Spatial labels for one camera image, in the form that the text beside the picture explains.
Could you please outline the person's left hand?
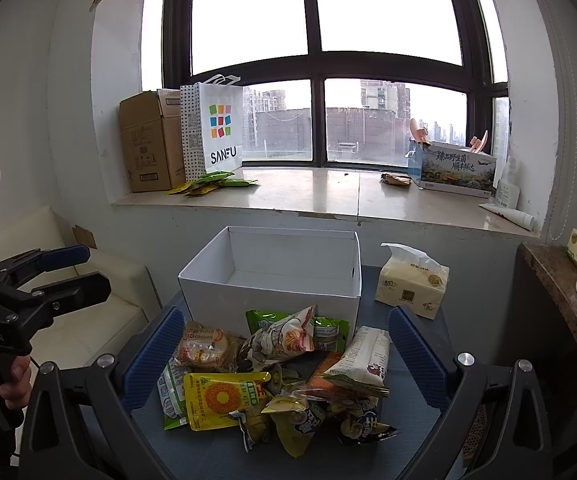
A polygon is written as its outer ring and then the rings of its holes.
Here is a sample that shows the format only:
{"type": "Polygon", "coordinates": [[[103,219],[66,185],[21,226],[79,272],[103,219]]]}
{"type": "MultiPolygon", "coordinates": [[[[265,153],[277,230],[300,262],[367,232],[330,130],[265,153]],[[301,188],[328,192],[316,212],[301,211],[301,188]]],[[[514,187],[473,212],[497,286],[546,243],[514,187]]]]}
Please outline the person's left hand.
{"type": "Polygon", "coordinates": [[[18,356],[12,363],[10,381],[0,385],[0,397],[6,407],[26,408],[31,396],[30,357],[18,356]]]}

